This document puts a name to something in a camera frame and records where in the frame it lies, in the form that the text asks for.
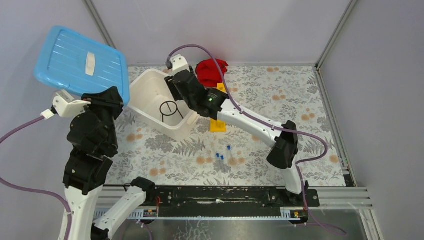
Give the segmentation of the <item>black wire tripod stand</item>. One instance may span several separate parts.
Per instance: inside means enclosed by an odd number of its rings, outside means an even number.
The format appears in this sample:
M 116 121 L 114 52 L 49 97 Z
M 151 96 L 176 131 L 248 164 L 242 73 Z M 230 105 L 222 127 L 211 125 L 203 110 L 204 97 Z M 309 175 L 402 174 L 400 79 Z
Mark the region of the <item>black wire tripod stand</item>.
M 159 107 L 159 112 L 162 122 L 170 126 L 177 125 L 184 119 L 175 101 L 164 101 Z

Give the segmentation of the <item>white plastic storage bin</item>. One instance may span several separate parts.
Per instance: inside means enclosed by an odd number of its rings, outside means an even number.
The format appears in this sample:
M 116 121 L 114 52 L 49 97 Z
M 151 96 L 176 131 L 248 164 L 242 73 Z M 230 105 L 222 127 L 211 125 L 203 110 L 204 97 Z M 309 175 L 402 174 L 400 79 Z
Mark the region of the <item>white plastic storage bin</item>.
M 188 137 L 200 119 L 200 115 L 189 109 L 183 100 L 174 100 L 166 82 L 168 75 L 157 69 L 147 69 L 130 84 L 130 101 L 128 107 L 140 115 L 141 121 L 181 142 Z M 184 119 L 177 125 L 162 122 L 160 105 L 165 101 L 174 101 Z

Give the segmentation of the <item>blue plastic bin lid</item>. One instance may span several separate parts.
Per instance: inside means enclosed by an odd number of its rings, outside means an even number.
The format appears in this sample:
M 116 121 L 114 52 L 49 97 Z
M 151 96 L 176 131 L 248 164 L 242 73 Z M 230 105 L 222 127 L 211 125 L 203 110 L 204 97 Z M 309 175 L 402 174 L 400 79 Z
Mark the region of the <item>blue plastic bin lid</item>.
M 76 96 L 117 87 L 123 104 L 127 106 L 130 102 L 130 80 L 124 54 L 64 26 L 50 29 L 33 75 L 45 85 Z

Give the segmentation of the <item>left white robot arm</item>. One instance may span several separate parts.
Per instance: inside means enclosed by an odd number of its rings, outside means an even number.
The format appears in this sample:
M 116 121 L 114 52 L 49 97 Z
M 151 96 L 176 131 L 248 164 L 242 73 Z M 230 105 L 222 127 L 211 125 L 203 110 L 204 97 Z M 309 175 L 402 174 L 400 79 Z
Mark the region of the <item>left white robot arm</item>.
M 115 231 L 139 206 L 155 201 L 155 183 L 138 177 L 124 196 L 98 220 L 93 220 L 112 158 L 118 154 L 115 120 L 124 101 L 116 86 L 100 93 L 84 93 L 71 113 L 73 120 L 66 137 L 73 146 L 63 176 L 69 207 L 63 214 L 59 238 L 63 240 L 110 240 Z

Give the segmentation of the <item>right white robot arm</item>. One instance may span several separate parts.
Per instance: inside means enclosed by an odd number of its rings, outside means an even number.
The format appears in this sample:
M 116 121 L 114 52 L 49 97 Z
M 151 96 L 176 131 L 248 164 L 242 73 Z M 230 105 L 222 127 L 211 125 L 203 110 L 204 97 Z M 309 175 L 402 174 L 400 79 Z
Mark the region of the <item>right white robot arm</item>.
M 258 115 L 216 88 L 205 88 L 194 73 L 183 70 L 164 79 L 172 97 L 183 100 L 190 110 L 200 116 L 234 125 L 259 138 L 271 148 L 266 160 L 281 170 L 287 190 L 287 201 L 293 206 L 301 205 L 307 194 L 304 183 L 296 170 L 296 155 L 299 152 L 297 126 L 288 120 L 285 123 L 272 121 Z

